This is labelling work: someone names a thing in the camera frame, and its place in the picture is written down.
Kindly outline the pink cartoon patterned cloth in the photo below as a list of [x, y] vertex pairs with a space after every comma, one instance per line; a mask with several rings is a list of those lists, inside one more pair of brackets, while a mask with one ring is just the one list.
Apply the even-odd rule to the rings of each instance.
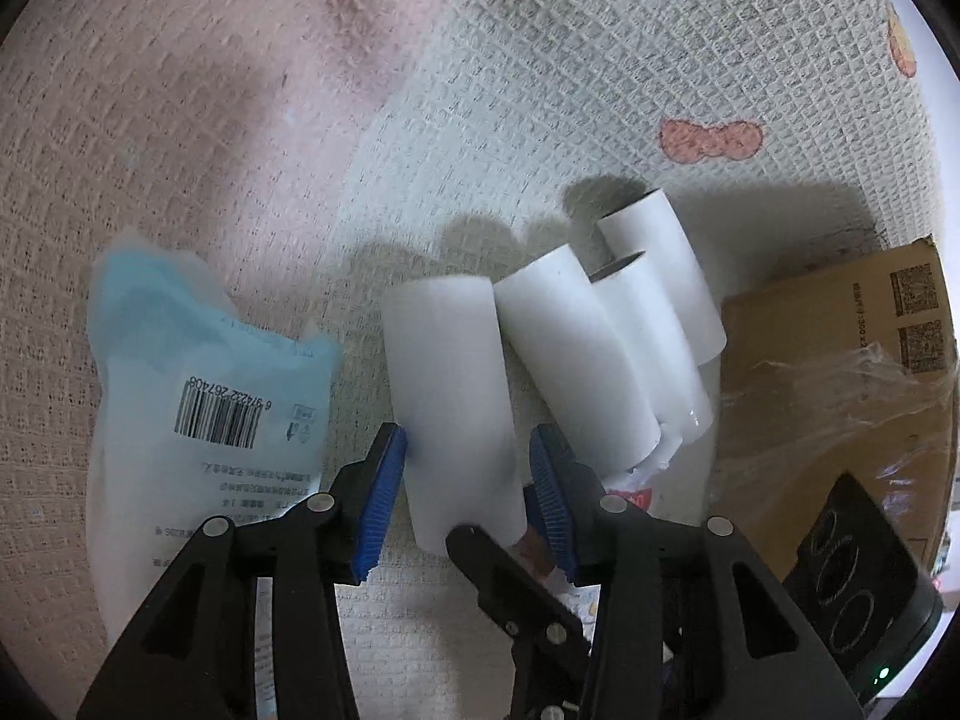
[[669, 193], [716, 294], [939, 234], [892, 0], [29, 0], [2, 43], [2, 642], [75, 715], [94, 257], [190, 250], [248, 322], [342, 344], [327, 458], [387, 416], [387, 284], [500, 278]]

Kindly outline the brown cardboard box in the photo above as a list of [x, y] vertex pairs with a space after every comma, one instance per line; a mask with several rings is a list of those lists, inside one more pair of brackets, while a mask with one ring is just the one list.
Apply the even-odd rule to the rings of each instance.
[[853, 473], [923, 567], [957, 466], [958, 353], [931, 239], [726, 299], [708, 511], [786, 575]]

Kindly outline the white red spout pouch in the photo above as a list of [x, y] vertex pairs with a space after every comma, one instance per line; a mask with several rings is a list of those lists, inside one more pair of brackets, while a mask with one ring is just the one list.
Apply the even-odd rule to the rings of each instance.
[[617, 552], [615, 518], [646, 515], [654, 479], [678, 448], [677, 439], [667, 439], [667, 449], [658, 447], [633, 470], [602, 478], [574, 453], [560, 427], [534, 427], [527, 450], [532, 481], [524, 488], [529, 525], [519, 556], [535, 580], [560, 595], [604, 583]]

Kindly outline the white paper roll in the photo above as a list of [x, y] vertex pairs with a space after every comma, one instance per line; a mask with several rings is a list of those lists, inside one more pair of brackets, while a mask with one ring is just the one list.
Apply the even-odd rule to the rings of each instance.
[[644, 252], [651, 260], [690, 344], [698, 366], [726, 348], [721, 314], [692, 244], [674, 207], [658, 188], [597, 221], [617, 259]]
[[661, 428], [573, 249], [562, 245], [493, 286], [517, 357], [579, 460], [602, 478], [633, 470]]
[[635, 367], [662, 426], [693, 444], [713, 426], [713, 406], [679, 316], [646, 252], [596, 271], [592, 289]]
[[493, 284], [469, 275], [399, 284], [384, 294], [381, 320], [416, 544], [442, 556], [449, 532], [477, 525], [511, 548], [527, 515]]

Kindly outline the blue white wipes packet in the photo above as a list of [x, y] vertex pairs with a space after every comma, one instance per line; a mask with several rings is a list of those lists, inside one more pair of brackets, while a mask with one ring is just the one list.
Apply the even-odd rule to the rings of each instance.
[[86, 336], [86, 547], [116, 640], [207, 518], [259, 522], [319, 489], [342, 351], [245, 323], [200, 257], [133, 229], [94, 262]]

